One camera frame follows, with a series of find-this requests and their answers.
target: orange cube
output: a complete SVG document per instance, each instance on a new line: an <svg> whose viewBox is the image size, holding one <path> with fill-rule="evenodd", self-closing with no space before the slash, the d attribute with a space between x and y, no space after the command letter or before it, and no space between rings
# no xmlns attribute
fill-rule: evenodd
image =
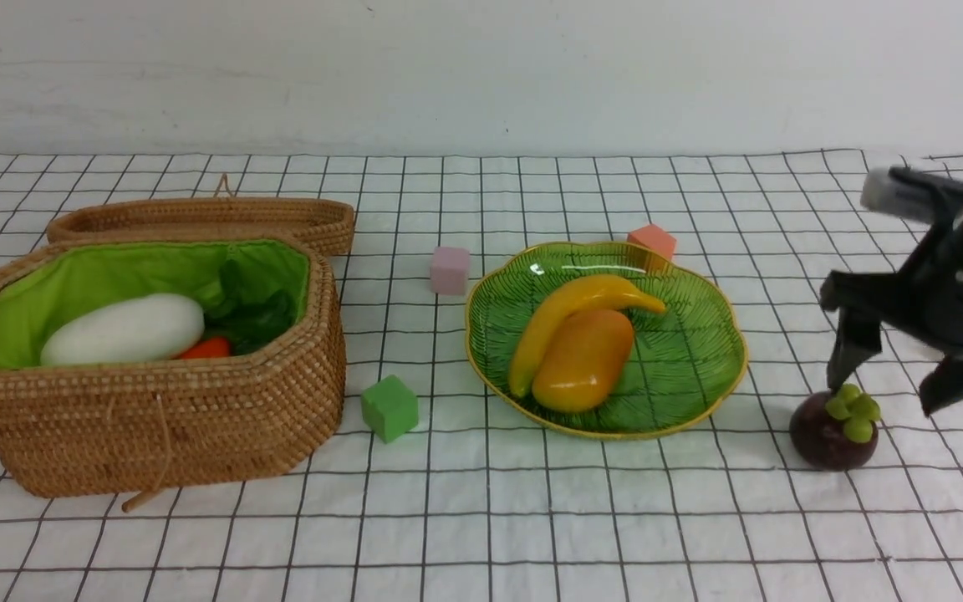
<svg viewBox="0 0 963 602"><path fill-rule="evenodd" d="M668 262L672 262L675 256L675 245L679 241L675 237L665 232L656 224L649 224L634 230L626 237L627 242L639 244L641 247L650 248L654 253L664 257Z"/></svg>

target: green fabric lining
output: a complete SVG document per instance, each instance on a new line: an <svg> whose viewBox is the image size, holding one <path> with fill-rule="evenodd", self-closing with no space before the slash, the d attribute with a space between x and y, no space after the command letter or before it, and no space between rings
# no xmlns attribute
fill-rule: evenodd
<svg viewBox="0 0 963 602"><path fill-rule="evenodd" d="M246 304L286 290L306 312L310 261L274 240L96 244L67 251L0 293L0 370L39 365L43 343L70 320L153 293L194 298L210 311L225 298L218 270L232 259L243 272Z"/></svg>

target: mangosteen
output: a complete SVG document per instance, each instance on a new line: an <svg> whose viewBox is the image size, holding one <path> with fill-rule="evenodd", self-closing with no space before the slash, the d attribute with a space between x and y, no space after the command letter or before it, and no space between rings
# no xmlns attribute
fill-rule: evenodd
<svg viewBox="0 0 963 602"><path fill-rule="evenodd" d="M879 404L856 385L837 394L813 393L794 411L794 449L818 470L852 470L871 460L879 444Z"/></svg>

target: basket string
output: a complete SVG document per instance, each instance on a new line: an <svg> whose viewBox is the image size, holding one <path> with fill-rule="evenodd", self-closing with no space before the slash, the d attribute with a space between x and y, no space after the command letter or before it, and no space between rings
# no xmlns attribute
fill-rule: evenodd
<svg viewBox="0 0 963 602"><path fill-rule="evenodd" d="M158 421L161 423L161 434L163 434L163 439L166 442L165 449L166 453L163 457L163 462L161 463L161 470L158 472L158 478L154 480L152 487L146 489L146 491L138 492L138 494L126 499L124 503L121 504L121 511L125 514L136 510L142 504L150 502L156 495L161 492L161 483L166 479L166 473L169 472L169 462L173 457L173 450L171 445L171 439L169 438L169 421L166 420L166 409L161 404L161 394L155 393L154 401L156 407L158 408ZM114 399L110 399L110 403L106 406L106 423L109 424L114 418Z"/></svg>
<svg viewBox="0 0 963 602"><path fill-rule="evenodd" d="M224 171L222 172L222 178L218 179L217 188L214 188L214 194L212 196L217 197L217 195L222 193L225 193L230 197L236 196L232 194L232 188L229 187L229 175Z"/></svg>

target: basket lid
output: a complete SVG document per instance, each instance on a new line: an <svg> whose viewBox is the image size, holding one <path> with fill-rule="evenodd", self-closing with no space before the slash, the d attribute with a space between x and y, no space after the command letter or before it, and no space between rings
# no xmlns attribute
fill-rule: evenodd
<svg viewBox="0 0 963 602"><path fill-rule="evenodd" d="M222 174L210 197L139 199L78 209L50 222L47 240L99 240L120 232L203 232L215 237L227 232L284 233L323 255L344 255L354 240L355 209L321 198L240 197L230 190L229 176Z"/></svg>

